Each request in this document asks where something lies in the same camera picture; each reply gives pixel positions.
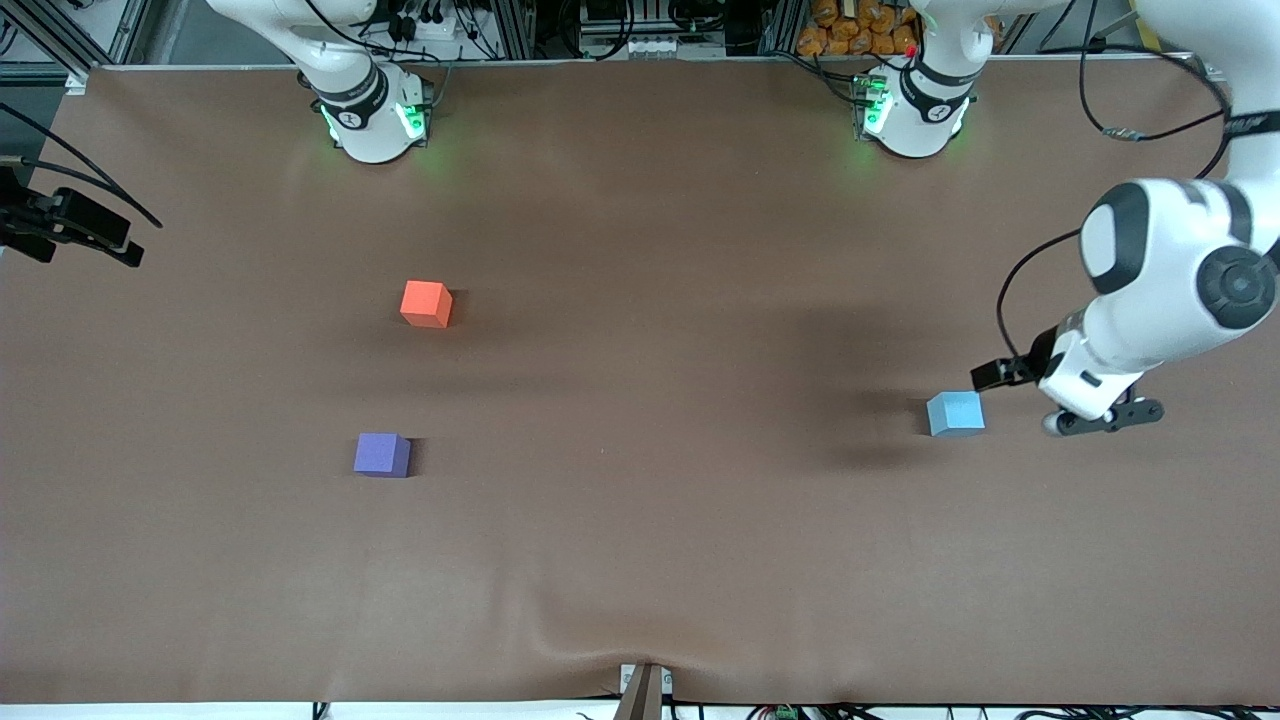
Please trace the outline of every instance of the brown table surface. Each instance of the brown table surface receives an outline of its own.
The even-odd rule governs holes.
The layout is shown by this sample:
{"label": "brown table surface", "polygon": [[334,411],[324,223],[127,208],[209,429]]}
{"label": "brown table surface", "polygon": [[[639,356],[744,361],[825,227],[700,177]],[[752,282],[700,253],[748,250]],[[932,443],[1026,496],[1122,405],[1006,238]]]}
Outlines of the brown table surface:
{"label": "brown table surface", "polygon": [[[166,227],[138,270],[0,263],[0,700],[593,696],[652,659],[699,701],[1280,702],[1275,322],[1152,373],[1156,427],[1051,439],[1019,388],[920,434],[1025,250],[1212,150],[1098,136],[1074,77],[995,64],[906,161],[787,64],[468,67],[362,167],[292,72],[95,73],[56,129]],[[1151,63],[1089,88],[1212,108]],[[407,278],[456,327],[404,324]],[[1010,323],[1088,297],[1055,250]],[[412,479],[352,474],[369,430]]]}

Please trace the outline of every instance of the orange cube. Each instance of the orange cube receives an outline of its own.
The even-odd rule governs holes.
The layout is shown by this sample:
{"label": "orange cube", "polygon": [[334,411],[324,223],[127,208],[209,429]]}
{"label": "orange cube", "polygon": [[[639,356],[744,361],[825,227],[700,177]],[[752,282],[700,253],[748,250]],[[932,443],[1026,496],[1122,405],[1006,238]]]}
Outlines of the orange cube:
{"label": "orange cube", "polygon": [[453,296],[444,283],[408,281],[404,283],[404,300],[401,301],[401,315],[416,328],[449,327],[449,310],[453,309]]}

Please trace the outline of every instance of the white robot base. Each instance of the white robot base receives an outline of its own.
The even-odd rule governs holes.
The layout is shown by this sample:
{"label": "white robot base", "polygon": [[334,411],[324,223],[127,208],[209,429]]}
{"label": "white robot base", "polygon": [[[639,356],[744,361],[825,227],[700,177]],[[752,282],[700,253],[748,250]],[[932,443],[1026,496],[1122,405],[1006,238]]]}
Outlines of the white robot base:
{"label": "white robot base", "polygon": [[334,117],[323,105],[320,108],[334,146],[346,150],[352,159],[370,164],[389,163],[410,147],[426,146],[434,101],[430,82],[390,63],[379,63],[378,67],[387,74],[387,99],[369,117],[365,127],[347,127],[340,110]]}
{"label": "white robot base", "polygon": [[934,105],[925,119],[915,106],[906,101],[902,90],[902,72],[890,65],[881,65],[861,81],[864,87],[855,87],[858,95],[867,99],[867,108],[854,109],[854,127],[859,135],[874,140],[886,150],[902,158],[929,158],[937,155],[947,142],[960,132],[969,99],[959,108]]}

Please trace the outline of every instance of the cable connector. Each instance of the cable connector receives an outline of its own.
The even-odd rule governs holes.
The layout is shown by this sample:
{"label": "cable connector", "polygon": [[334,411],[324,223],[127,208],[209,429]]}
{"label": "cable connector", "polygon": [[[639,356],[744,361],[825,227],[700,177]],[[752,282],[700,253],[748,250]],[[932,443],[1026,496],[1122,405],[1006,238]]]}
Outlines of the cable connector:
{"label": "cable connector", "polygon": [[1106,128],[1102,131],[1102,135],[1124,142],[1142,142],[1147,140],[1147,133],[1132,128]]}

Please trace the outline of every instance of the blue cube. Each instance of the blue cube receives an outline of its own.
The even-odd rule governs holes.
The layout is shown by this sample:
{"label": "blue cube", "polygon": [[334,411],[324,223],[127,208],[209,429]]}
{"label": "blue cube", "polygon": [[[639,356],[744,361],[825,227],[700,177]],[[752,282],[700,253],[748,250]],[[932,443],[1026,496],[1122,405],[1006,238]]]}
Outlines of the blue cube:
{"label": "blue cube", "polygon": [[360,433],[356,471],[366,478],[407,478],[408,441],[396,433]]}
{"label": "blue cube", "polygon": [[929,401],[929,434],[933,437],[970,437],[986,427],[977,392],[940,392]]}

